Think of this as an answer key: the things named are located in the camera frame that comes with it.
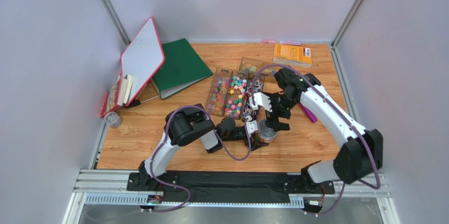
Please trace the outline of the three-compartment clear candy box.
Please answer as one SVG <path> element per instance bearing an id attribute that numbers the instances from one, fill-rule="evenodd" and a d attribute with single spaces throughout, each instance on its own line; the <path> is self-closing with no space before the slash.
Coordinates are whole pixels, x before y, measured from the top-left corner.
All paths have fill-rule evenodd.
<path id="1" fill-rule="evenodd" d="M 260 76 L 253 84 L 254 76 L 249 71 L 217 68 L 206 101 L 208 113 L 241 121 L 247 116 L 258 119 L 260 111 L 252 110 L 250 96 L 263 90 L 265 78 Z"/>

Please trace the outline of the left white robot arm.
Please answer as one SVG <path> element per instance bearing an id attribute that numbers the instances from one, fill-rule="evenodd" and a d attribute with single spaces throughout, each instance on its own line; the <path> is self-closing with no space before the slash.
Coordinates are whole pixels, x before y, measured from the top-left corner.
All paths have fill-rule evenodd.
<path id="1" fill-rule="evenodd" d="M 151 156 L 139 166 L 140 181 L 149 189 L 154 188 L 157 178 L 162 176 L 174 155 L 181 147 L 199 139 L 208 153 L 221 149 L 227 151 L 224 141 L 246 140 L 248 153 L 243 158 L 230 157 L 237 161 L 248 158 L 252 149 L 251 136 L 260 130 L 259 122 L 247 116 L 243 126 L 224 118 L 215 125 L 201 104 L 185 105 L 171 112 L 165 118 L 164 132 Z"/>

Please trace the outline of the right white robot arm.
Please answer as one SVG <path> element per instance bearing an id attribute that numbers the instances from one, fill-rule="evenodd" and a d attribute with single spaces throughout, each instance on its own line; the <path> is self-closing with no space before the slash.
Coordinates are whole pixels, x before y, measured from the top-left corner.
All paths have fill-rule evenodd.
<path id="1" fill-rule="evenodd" d="M 279 122 L 279 118 L 289 119 L 291 109 L 301 104 L 307 108 L 330 132 L 339 146 L 336 157 L 329 161 L 317 161 L 301 170 L 310 184 L 340 180 L 351 184 L 363 182 L 363 178 L 373 173 L 376 183 L 370 187 L 380 187 L 379 169 L 383 165 L 383 136 L 376 130 L 368 130 L 351 118 L 327 93 L 321 82 L 311 73 L 302 75 L 289 67 L 275 73 L 281 92 L 263 93 L 267 101 L 266 125 L 274 131 L 288 131 L 289 124 Z"/>

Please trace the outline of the single clear candy box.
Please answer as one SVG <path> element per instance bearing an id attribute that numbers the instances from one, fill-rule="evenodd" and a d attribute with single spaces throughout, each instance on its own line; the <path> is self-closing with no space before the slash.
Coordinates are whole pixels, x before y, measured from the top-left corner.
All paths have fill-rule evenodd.
<path id="1" fill-rule="evenodd" d="M 253 80 L 256 73 L 261 69 L 264 68 L 259 76 L 258 80 L 260 82 L 268 82 L 268 83 L 277 83 L 275 79 L 276 72 L 280 69 L 278 66 L 271 66 L 268 67 L 268 65 L 272 65 L 272 62 L 266 62 L 261 61 L 257 59 L 251 59 L 248 57 L 242 57 L 240 60 L 240 64 L 238 67 L 238 71 L 248 73 L 249 74 L 249 80 Z"/>

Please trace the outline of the purple plastic scoop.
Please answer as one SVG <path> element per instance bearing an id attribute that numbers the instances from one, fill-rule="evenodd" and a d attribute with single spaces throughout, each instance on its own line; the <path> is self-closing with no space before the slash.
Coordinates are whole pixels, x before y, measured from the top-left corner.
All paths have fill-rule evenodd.
<path id="1" fill-rule="evenodd" d="M 311 123 L 316 123 L 318 121 L 317 117 L 303 104 L 299 103 L 298 106 L 303 111 L 304 115 L 309 119 Z"/>

